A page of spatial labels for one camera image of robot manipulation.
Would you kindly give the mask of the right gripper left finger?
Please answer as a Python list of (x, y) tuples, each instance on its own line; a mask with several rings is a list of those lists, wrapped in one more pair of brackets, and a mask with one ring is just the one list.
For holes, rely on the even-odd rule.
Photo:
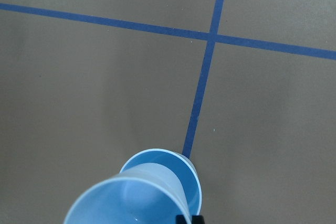
[(183, 215), (177, 215), (175, 218), (176, 224), (185, 224), (185, 218)]

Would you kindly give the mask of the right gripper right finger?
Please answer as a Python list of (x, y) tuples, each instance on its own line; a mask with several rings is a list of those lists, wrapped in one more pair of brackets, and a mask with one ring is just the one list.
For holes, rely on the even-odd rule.
[(192, 215), (192, 224), (204, 224), (204, 217), (202, 215)]

